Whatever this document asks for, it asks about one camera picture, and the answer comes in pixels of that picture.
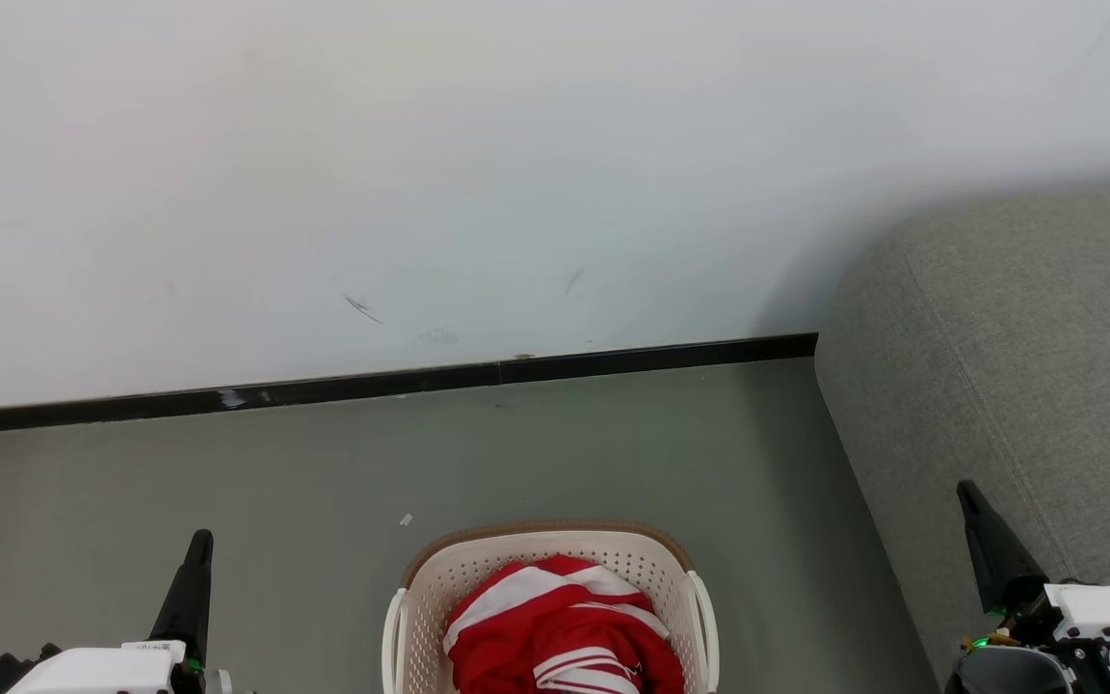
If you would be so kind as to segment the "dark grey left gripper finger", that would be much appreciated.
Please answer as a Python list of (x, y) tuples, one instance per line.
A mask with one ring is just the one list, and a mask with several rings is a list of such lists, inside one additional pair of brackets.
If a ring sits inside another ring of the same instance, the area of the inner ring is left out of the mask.
[(186, 658), (198, 667), (206, 666), (206, 638), (210, 627), (213, 533), (198, 530), (189, 542), (185, 557), (173, 575), (167, 599), (160, 607), (150, 641), (180, 641)]

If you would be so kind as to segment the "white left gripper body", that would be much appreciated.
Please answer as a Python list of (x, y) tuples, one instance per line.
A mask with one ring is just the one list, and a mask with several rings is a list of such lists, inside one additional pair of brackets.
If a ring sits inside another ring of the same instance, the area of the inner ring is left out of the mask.
[(234, 694), (225, 668), (206, 668), (180, 640), (0, 655), (0, 694)]

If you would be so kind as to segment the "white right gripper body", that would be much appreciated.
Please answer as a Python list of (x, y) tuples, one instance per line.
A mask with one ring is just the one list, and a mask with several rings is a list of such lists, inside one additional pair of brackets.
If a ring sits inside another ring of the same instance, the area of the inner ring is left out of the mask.
[(992, 644), (1043, 651), (1074, 676), (1073, 694), (1110, 694), (1110, 585), (1047, 583)]

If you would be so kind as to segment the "grey fabric sofa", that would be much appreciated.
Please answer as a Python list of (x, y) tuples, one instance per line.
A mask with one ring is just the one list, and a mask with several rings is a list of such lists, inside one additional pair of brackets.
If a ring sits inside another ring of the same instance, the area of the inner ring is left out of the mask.
[(815, 370), (935, 688), (990, 627), (961, 480), (1048, 579), (1110, 584), (1110, 183), (885, 234), (838, 286)]

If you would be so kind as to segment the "black skirting board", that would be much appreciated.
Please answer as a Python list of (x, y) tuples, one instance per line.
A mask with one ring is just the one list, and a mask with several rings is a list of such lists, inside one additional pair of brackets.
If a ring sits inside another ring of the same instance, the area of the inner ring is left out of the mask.
[(124, 398), (0, 408), (0, 432), (181, 418), (191, 414), (252, 412), (371, 398), (398, 398), (418, 392), (500, 388), (578, 378), (599, 378), (682, 368), (744, 363), (744, 361), (814, 356), (818, 334), (785, 334), (644, 350), (617, 350), (556, 358), (481, 361), (451, 368), (401, 370), (312, 381), (248, 384), (225, 389), (195, 389)]

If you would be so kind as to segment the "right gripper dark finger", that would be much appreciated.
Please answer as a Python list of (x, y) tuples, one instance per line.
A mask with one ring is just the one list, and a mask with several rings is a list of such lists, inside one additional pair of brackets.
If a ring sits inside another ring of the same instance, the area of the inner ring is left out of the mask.
[(973, 480), (957, 483), (975, 587), (988, 614), (1017, 614), (1045, 591), (1043, 567)]

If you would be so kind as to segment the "red garment wide white stripes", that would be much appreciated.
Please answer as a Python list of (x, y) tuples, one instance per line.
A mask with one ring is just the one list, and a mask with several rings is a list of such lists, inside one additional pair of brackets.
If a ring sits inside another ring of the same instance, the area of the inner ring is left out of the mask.
[(451, 610), (443, 650), (458, 694), (561, 694), (533, 668), (574, 648), (609, 648), (642, 694), (684, 694), (684, 667), (650, 599), (602, 564), (555, 554), (511, 562)]

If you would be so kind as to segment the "cream perforated laundry basket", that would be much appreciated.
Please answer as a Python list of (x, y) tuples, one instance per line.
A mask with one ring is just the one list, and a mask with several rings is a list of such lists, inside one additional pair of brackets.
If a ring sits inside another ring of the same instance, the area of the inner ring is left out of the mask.
[(682, 658), (684, 694), (718, 693), (717, 615), (678, 541), (635, 522), (534, 520), (454, 533), (413, 559), (384, 618), (383, 694), (458, 694), (443, 650), (451, 610), (505, 564), (555, 554), (602, 564), (647, 594)]

